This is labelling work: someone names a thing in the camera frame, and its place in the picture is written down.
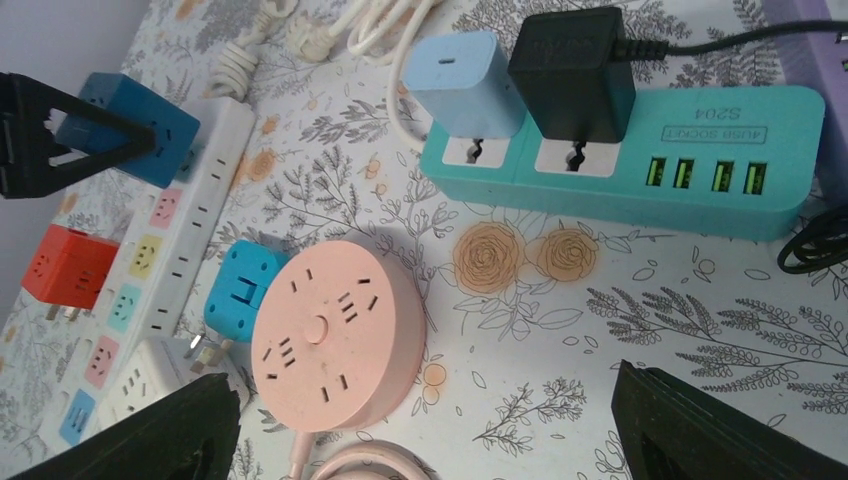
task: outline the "floral tablecloth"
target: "floral tablecloth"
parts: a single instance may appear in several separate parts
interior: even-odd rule
[[[256,0],[153,0],[124,71],[173,102],[200,97],[224,42]],[[301,0],[332,20],[343,0]],[[763,23],[756,0],[444,0],[426,34],[494,30],[511,48],[525,16],[618,4],[633,37],[695,43]],[[389,131],[387,70],[342,49],[320,65],[265,47],[248,101],[260,120],[176,335],[207,332],[202,311],[237,239],[296,252],[347,236],[400,262],[429,332],[409,397],[383,422],[318,437],[313,465],[374,439],[415,455],[431,478],[630,478],[610,413],[622,358],[661,367],[848,461],[848,266],[809,276],[756,244],[448,200]],[[640,86],[782,81],[770,44],[636,66]],[[414,102],[403,117],[425,131]],[[120,238],[141,186],[114,171],[68,190],[56,221]],[[811,208],[815,207],[815,194]],[[21,294],[0,335],[0,473],[51,455],[41,412],[86,318],[47,321]],[[249,375],[248,348],[234,360]],[[293,434],[255,399],[230,478],[279,479]]]

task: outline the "black power adapter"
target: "black power adapter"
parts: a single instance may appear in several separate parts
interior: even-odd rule
[[[625,39],[616,7],[524,20],[508,71],[542,136],[598,143],[624,138],[636,99],[630,62],[615,60]]]

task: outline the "cable strain relief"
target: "cable strain relief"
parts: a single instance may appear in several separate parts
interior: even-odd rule
[[[664,40],[617,40],[613,47],[613,61],[635,62],[665,60],[669,43]]]

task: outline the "black cable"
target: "black cable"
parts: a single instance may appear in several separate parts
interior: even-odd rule
[[[798,263],[788,265],[792,254]],[[786,273],[811,273],[848,261],[848,206],[837,207],[813,218],[777,256]]]
[[[671,45],[669,42],[662,40],[625,39],[616,42],[614,60],[663,60],[666,56],[686,57],[703,55],[767,38],[810,32],[848,32],[848,22],[809,20],[804,22],[781,23],[751,30],[750,32],[731,35],[714,42],[690,46]]]

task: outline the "usb port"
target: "usb port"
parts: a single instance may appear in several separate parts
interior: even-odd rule
[[[681,158],[677,162],[677,173],[674,175],[674,188],[689,188],[692,182],[692,169],[695,160],[692,158]]]
[[[716,165],[716,174],[713,177],[713,191],[729,191],[731,175],[733,175],[733,162],[718,162],[718,165]]]
[[[659,187],[662,184],[662,174],[665,171],[665,158],[654,157],[651,159],[651,168],[648,169],[648,180],[646,185]]]
[[[745,177],[745,193],[747,195],[762,195],[763,184],[766,181],[766,164],[749,163],[748,176]]]

